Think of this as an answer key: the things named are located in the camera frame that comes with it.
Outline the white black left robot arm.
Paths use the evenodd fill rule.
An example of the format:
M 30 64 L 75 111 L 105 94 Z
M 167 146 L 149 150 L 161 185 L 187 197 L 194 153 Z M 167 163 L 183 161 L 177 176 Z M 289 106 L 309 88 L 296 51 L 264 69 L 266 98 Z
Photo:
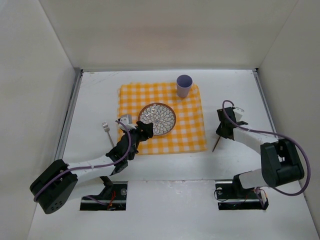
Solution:
M 30 185 L 34 202 L 41 206 L 45 214 L 60 209 L 74 196 L 75 189 L 81 184 L 94 179 L 105 180 L 122 172 L 138 154 L 139 144 L 154 136 L 153 123 L 137 121 L 132 124 L 124 117 L 117 119 L 116 123 L 123 136 L 109 152 L 96 159 L 77 163 L 55 160 Z

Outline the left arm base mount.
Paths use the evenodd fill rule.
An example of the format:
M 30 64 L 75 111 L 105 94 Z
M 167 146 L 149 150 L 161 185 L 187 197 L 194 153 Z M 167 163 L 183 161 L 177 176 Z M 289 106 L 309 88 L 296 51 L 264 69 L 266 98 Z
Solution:
M 111 181 L 109 177 L 102 176 L 104 188 L 99 194 L 84 196 L 80 202 L 80 211 L 125 211 L 127 208 L 127 181 Z

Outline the lavender plastic cup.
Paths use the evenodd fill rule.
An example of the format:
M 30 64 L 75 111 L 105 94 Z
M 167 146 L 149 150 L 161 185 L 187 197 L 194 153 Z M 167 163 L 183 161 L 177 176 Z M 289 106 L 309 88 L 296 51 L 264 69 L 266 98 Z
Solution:
M 177 95 L 180 98 L 186 98 L 193 85 L 193 79 L 189 75 L 180 75 L 176 79 Z

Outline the patterned ceramic plate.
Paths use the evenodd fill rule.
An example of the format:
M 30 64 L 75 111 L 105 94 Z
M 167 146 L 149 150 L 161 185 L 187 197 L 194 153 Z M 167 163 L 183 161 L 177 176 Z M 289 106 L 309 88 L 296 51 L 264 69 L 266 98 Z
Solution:
M 154 102 L 146 105 L 139 112 L 138 120 L 145 124 L 153 123 L 153 135 L 164 136 L 173 130 L 177 117 L 169 105 Z

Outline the yellow white checkered cloth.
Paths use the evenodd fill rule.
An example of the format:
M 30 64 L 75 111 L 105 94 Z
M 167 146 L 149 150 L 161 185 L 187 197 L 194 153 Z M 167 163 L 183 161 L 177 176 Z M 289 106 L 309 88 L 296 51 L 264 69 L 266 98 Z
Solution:
M 140 143 L 139 155 L 191 153 L 207 149 L 201 95 L 196 84 L 192 85 L 186 98 L 178 97 L 175 82 L 123 84 L 118 97 L 117 115 L 129 114 L 134 123 L 141 110 L 152 103 L 166 104 L 175 112 L 174 128 L 166 135 Z

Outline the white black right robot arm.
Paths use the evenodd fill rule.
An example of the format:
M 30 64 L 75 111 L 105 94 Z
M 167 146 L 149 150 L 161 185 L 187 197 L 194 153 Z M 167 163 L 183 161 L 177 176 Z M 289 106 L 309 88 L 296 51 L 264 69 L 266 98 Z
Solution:
M 217 135 L 244 144 L 260 155 L 261 168 L 233 177 L 232 188 L 238 198 L 256 188 L 276 188 L 304 178 L 305 171 L 293 141 L 254 132 L 240 120 L 242 115 L 235 107 L 218 109 L 217 114 L 220 121 Z

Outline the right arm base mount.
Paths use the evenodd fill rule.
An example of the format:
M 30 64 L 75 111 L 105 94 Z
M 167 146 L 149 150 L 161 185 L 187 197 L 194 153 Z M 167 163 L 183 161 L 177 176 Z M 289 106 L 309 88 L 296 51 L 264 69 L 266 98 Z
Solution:
M 231 180 L 216 181 L 214 197 L 220 211 L 262 210 L 269 207 L 266 192 L 260 188 L 245 189 L 244 195 L 238 195 Z

